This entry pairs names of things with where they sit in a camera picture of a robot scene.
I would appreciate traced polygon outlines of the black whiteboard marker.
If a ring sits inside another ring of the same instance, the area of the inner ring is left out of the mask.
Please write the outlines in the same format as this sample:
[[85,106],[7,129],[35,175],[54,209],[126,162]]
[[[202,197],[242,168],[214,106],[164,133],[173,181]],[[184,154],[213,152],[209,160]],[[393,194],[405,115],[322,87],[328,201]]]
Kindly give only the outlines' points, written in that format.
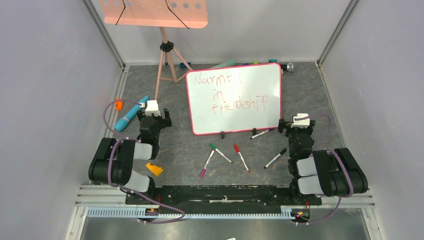
[[282,155],[284,155],[287,152],[287,148],[284,148],[281,150],[274,158],[272,158],[263,168],[267,169],[269,168],[278,158],[280,158]]

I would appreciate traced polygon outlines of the blue whiteboard marker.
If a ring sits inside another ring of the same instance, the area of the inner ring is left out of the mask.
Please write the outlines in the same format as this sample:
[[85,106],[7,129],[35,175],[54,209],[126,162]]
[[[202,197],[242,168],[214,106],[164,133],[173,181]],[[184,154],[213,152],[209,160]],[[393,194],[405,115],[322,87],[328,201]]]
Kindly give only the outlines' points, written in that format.
[[263,130],[263,131],[261,131],[261,132],[259,132],[259,133],[254,134],[254,135],[253,135],[253,136],[251,136],[249,139],[250,139],[250,140],[253,140],[253,139],[255,139],[255,138],[259,137],[259,136],[262,136],[262,135],[264,135],[264,134],[266,134],[266,133],[268,133],[268,132],[271,132],[271,131],[273,131],[273,129],[266,129],[266,130]]

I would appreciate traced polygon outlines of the pink framed whiteboard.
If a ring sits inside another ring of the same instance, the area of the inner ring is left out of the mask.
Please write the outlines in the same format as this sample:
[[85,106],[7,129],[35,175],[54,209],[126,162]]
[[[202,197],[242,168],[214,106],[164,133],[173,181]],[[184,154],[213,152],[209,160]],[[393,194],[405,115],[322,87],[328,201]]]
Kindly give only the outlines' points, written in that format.
[[192,70],[185,77],[196,136],[273,129],[282,118],[278,63]]

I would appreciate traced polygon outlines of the red whiteboard marker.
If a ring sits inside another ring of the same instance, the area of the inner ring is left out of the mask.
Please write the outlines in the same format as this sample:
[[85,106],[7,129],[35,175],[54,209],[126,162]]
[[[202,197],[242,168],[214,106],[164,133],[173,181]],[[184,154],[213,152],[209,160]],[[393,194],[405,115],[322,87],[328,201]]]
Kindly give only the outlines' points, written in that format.
[[248,167],[248,165],[247,165],[247,163],[246,163],[246,161],[245,161],[245,159],[244,159],[244,157],[243,157],[243,155],[242,155],[242,153],[240,151],[240,148],[238,147],[238,145],[236,143],[233,146],[234,146],[235,151],[239,155],[239,157],[240,157],[240,159],[241,159],[241,161],[242,161],[242,163],[244,165],[244,168],[246,169],[246,171],[248,173],[250,173],[251,171],[250,171],[250,169],[249,169],[249,167]]

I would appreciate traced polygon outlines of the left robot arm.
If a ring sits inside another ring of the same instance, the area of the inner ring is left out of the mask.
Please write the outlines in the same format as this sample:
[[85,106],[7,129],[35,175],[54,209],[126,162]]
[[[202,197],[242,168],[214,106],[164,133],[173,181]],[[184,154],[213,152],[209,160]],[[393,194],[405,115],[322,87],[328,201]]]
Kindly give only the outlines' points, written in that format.
[[95,184],[123,186],[126,191],[138,192],[137,196],[145,204],[153,203],[157,198],[155,182],[152,177],[133,170],[133,162],[157,157],[160,132],[172,126],[169,110],[165,108],[163,113],[155,115],[150,110],[138,111],[140,134],[136,140],[102,138],[88,168],[89,180]]

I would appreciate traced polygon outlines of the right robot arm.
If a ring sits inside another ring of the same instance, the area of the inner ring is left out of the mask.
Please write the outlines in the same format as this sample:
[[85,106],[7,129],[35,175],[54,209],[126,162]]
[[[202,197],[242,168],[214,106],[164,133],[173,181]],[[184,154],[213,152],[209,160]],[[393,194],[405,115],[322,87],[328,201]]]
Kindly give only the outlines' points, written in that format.
[[302,204],[309,195],[349,197],[366,193],[368,179],[348,148],[314,149],[314,126],[313,120],[279,120],[277,129],[288,139],[288,171],[293,176],[289,199]]

